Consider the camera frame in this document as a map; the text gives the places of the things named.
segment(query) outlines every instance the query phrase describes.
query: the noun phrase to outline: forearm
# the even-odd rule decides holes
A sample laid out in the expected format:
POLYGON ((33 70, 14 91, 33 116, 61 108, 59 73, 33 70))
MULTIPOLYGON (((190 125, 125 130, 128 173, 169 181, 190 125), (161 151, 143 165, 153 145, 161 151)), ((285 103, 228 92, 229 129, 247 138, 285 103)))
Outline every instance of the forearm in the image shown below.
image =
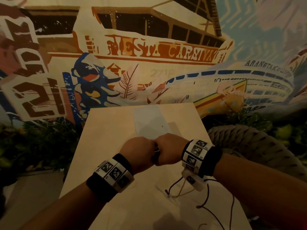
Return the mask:
POLYGON ((41 211, 20 230, 85 230, 104 205, 84 182, 41 211))
POLYGON ((302 229, 307 184, 269 167, 223 154, 213 176, 240 202, 279 229, 302 229))

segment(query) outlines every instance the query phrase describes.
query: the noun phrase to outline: painted leaf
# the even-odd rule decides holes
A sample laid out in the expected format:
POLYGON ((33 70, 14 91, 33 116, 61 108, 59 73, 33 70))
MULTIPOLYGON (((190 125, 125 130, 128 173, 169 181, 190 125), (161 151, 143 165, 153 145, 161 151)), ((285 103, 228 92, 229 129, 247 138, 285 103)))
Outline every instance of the painted leaf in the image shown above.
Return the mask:
POLYGON ((129 100, 136 100, 138 94, 139 65, 130 66, 122 75, 119 82, 113 87, 120 93, 120 97, 129 100))

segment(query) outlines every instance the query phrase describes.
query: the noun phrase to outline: human arm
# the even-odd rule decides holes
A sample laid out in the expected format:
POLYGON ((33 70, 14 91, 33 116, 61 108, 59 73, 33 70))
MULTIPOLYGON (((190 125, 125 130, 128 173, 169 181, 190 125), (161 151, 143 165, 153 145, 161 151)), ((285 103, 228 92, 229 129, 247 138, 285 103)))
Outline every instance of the human arm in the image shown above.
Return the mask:
MULTIPOLYGON (((181 160, 189 142, 166 134, 155 140, 161 155, 159 165, 181 160)), ((307 184, 269 167, 223 154, 213 176, 240 202, 279 229, 303 229, 307 219, 307 184)))
MULTIPOLYGON (((153 165, 151 157, 154 155, 154 142, 144 137, 132 138, 119 153, 128 160, 135 175, 153 165)), ((85 230, 105 204, 84 182, 38 213, 20 230, 85 230)))

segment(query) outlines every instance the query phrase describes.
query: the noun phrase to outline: gray rope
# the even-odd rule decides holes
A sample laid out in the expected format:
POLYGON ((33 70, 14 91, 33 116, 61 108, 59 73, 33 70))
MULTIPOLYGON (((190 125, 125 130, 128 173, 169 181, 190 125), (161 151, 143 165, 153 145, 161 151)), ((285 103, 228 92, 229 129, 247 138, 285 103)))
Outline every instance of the gray rope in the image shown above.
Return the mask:
POLYGON ((250 161, 307 182, 307 169, 302 162, 282 143, 263 131, 245 125, 227 125, 213 127, 208 134, 216 146, 234 149, 250 161))

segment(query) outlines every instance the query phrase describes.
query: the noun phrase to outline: mural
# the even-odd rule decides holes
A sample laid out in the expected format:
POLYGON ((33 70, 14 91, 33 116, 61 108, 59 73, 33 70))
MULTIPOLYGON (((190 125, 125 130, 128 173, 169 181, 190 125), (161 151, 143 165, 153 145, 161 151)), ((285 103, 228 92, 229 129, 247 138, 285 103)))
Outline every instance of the mural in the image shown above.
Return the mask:
POLYGON ((0 0, 0 122, 307 106, 303 0, 0 0))

